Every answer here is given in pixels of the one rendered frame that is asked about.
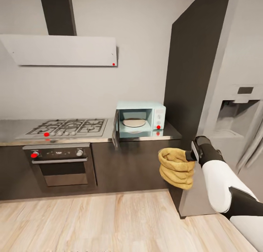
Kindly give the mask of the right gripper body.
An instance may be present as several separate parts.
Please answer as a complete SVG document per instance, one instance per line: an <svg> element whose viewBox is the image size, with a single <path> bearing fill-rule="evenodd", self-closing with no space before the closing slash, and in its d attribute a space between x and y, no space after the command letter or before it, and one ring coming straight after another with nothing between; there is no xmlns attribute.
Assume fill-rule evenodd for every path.
<svg viewBox="0 0 263 252"><path fill-rule="evenodd" d="M197 161L197 158L196 158L196 156L192 150L191 151L185 151L185 156L186 156L186 160Z"/></svg>

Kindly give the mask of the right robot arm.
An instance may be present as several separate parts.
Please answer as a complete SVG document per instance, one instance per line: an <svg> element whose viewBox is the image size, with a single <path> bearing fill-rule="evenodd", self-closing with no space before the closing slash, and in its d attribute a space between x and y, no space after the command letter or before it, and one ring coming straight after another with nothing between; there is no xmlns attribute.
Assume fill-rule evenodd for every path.
<svg viewBox="0 0 263 252"><path fill-rule="evenodd" d="M234 174L210 139L196 137L191 149L185 151L186 160L201 165L210 206L224 215L258 252L263 252L263 203Z"/></svg>

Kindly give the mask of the popcorn bag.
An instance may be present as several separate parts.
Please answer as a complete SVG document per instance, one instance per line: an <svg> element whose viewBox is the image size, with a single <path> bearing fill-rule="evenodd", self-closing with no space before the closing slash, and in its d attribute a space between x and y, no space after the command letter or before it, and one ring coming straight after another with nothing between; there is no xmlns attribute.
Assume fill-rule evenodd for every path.
<svg viewBox="0 0 263 252"><path fill-rule="evenodd" d="M185 151L179 148L164 148L158 154L160 174L173 186L189 190L193 187L195 161L186 160Z"/></svg>

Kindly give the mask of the microwave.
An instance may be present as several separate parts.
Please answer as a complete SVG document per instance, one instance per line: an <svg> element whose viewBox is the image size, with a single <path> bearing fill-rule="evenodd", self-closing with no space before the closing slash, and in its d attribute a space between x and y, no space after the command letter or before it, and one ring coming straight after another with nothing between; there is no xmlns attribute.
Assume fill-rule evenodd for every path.
<svg viewBox="0 0 263 252"><path fill-rule="evenodd" d="M115 150L119 149L119 131L164 129L165 106L158 101L117 102L112 133Z"/></svg>

